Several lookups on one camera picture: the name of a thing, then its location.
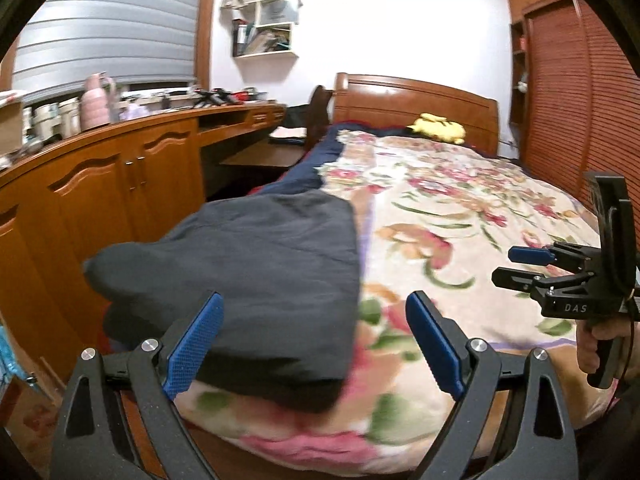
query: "chair seat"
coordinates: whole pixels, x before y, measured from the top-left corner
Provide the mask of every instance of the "chair seat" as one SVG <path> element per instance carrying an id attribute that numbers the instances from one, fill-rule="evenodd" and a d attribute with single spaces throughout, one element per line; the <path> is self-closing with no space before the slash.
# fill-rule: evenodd
<path id="1" fill-rule="evenodd" d="M 222 166 L 256 166 L 260 168 L 280 168 L 288 170 L 305 156 L 303 146 L 271 144 L 268 139 L 260 140 L 222 162 Z"/>

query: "blue gripper pad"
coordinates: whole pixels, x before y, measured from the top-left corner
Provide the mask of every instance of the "blue gripper pad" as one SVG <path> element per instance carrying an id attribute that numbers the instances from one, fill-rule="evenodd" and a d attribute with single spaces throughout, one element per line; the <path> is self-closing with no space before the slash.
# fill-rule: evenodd
<path id="1" fill-rule="evenodd" d="M 470 371 L 465 333 L 442 317 L 427 295 L 412 292 L 406 299 L 406 320 L 441 391 L 460 400 Z"/>
<path id="2" fill-rule="evenodd" d="M 215 293 L 207 300 L 167 358 L 166 377 L 162 389 L 171 400 L 189 389 L 205 354 L 220 330 L 222 319 L 222 296 Z"/>
<path id="3" fill-rule="evenodd" d="M 515 264 L 547 266 L 556 260 L 556 257 L 549 249 L 536 249 L 533 247 L 512 247 L 509 249 L 507 256 Z"/>

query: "navy blue bedding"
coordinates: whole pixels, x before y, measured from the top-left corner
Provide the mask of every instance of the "navy blue bedding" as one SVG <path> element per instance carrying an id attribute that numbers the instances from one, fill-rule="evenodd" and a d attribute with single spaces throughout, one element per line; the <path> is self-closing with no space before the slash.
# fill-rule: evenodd
<path id="1" fill-rule="evenodd" d="M 277 182 L 263 186 L 255 194 L 297 194 L 309 189 L 319 189 L 322 179 L 316 168 L 327 162 L 335 162 L 340 157 L 344 144 L 338 141 L 338 132 L 342 130 L 362 131 L 374 134 L 377 137 L 414 137 L 424 138 L 414 134 L 408 128 L 370 128 L 362 123 L 336 123 L 329 126 L 324 139 L 308 153 L 308 155 Z"/>

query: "cabinet handle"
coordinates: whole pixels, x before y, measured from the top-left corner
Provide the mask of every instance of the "cabinet handle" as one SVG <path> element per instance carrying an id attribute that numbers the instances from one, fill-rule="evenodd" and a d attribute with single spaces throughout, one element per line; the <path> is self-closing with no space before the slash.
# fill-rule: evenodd
<path id="1" fill-rule="evenodd" d="M 127 171 L 127 178 L 129 179 L 129 191 L 136 189 L 136 177 L 133 174 L 133 162 L 128 160 L 124 163 L 124 167 Z"/>
<path id="2" fill-rule="evenodd" d="M 140 163 L 140 173 L 142 174 L 142 180 L 140 180 L 140 186 L 144 186 L 146 184 L 145 157 L 139 156 L 138 162 Z"/>

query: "louvered door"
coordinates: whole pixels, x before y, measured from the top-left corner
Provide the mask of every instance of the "louvered door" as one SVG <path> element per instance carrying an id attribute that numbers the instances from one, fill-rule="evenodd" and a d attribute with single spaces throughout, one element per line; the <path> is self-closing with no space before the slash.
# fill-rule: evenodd
<path id="1" fill-rule="evenodd" d="M 591 64 L 593 102 L 587 170 L 623 174 L 640 241 L 640 80 L 604 24 L 578 0 Z M 582 186 L 578 198 L 591 206 Z"/>
<path id="2" fill-rule="evenodd" d="M 588 129 L 589 65 L 572 0 L 527 17 L 530 117 L 525 164 L 537 178 L 577 195 Z"/>

